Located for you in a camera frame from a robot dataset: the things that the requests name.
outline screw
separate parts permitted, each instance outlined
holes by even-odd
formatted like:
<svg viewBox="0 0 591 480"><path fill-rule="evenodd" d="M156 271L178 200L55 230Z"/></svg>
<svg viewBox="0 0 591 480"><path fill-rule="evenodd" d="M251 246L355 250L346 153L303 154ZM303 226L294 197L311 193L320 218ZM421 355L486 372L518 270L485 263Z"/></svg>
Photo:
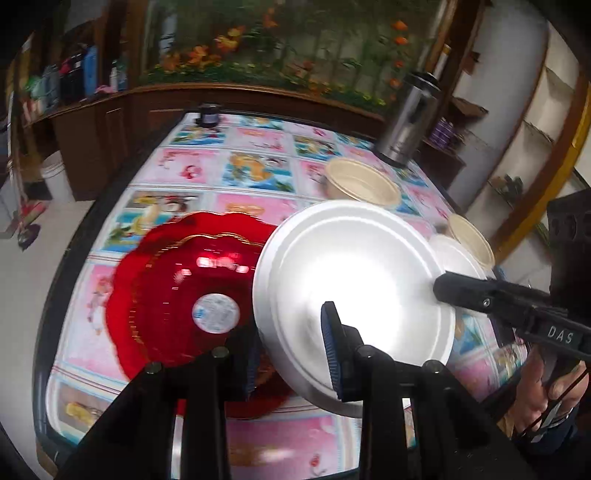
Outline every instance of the screw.
<svg viewBox="0 0 591 480"><path fill-rule="evenodd" d="M427 360L425 363L423 363L423 368L428 372L439 374L443 372L445 367L439 360Z"/></svg>
<svg viewBox="0 0 591 480"><path fill-rule="evenodd" d="M224 346L217 346L212 350L214 358L225 358L230 355L230 351Z"/></svg>
<svg viewBox="0 0 591 480"><path fill-rule="evenodd" d="M150 362L146 365L145 370L150 375L157 374L162 370L162 364L160 362Z"/></svg>
<svg viewBox="0 0 591 480"><path fill-rule="evenodd" d="M370 359L375 355L375 348L371 345L361 345L357 349L357 355L363 359Z"/></svg>

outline paper bowl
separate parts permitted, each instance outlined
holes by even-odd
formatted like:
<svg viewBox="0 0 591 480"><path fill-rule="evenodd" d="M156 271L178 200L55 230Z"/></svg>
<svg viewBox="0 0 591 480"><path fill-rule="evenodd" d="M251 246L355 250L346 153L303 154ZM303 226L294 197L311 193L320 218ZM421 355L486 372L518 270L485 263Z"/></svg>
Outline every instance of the paper bowl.
<svg viewBox="0 0 591 480"><path fill-rule="evenodd" d="M350 158L329 161L326 193L333 200L360 200L380 206L396 206L402 200L400 189L386 175Z"/></svg>
<svg viewBox="0 0 591 480"><path fill-rule="evenodd" d="M445 233L460 242L484 269L495 266L495 255L486 238L461 215L449 216Z"/></svg>

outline table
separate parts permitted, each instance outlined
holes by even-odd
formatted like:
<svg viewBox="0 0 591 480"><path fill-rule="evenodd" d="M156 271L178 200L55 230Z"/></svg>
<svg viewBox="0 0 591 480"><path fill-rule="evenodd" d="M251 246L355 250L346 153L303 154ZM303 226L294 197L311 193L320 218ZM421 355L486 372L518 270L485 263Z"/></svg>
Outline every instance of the table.
<svg viewBox="0 0 591 480"><path fill-rule="evenodd" d="M46 424L53 437L75 445L125 388L115 348L105 329L105 304L118 261L147 229L191 212L246 212L278 225L292 213L325 200L326 161L354 158L373 166L402 190L389 210L429 239L452 209L429 178L380 162L371 143L314 125L223 114L214 129L188 113L153 150L106 217L80 270L53 366L45 385ZM448 367L482 400L524 362L524 345L499 349L490 321L463 312ZM406 412L409 445L412 415ZM178 478L177 419L173 476ZM323 411L293 396L261 419L228 420L233 478L297 480L357 467L361 420Z"/></svg>

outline tiled floor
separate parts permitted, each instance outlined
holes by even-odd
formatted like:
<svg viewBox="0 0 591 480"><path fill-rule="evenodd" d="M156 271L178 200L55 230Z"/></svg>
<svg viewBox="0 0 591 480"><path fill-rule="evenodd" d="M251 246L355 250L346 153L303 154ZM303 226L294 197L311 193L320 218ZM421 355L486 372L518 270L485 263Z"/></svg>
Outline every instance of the tiled floor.
<svg viewBox="0 0 591 480"><path fill-rule="evenodd" d="M14 446L41 479L33 429L33 356L37 329L53 275L92 202L50 205L41 232L21 252L16 237L0 240L0 421Z"/></svg>

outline red plate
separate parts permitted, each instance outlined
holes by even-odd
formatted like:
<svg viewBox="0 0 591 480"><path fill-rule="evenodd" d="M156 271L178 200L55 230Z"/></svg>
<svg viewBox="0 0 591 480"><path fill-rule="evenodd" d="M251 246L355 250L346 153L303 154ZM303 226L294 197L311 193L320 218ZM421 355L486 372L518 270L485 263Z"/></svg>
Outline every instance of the red plate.
<svg viewBox="0 0 591 480"><path fill-rule="evenodd" d="M250 321L261 250L226 233L190 236L157 254L139 278L129 320L149 359L183 365Z"/></svg>
<svg viewBox="0 0 591 480"><path fill-rule="evenodd" d="M220 215L197 212L160 225L149 231L138 247L126 255L115 270L113 292L106 306L106 327L115 345L119 364L128 378L135 377L151 359L145 346L138 342L129 324L133 307L132 292L150 259L165 247L196 234L218 235L233 232L250 242L264 244L275 229L245 213ZM273 411L290 395L290 389L276 373L257 387L248 402L228 402L226 414L233 418L254 418Z"/></svg>

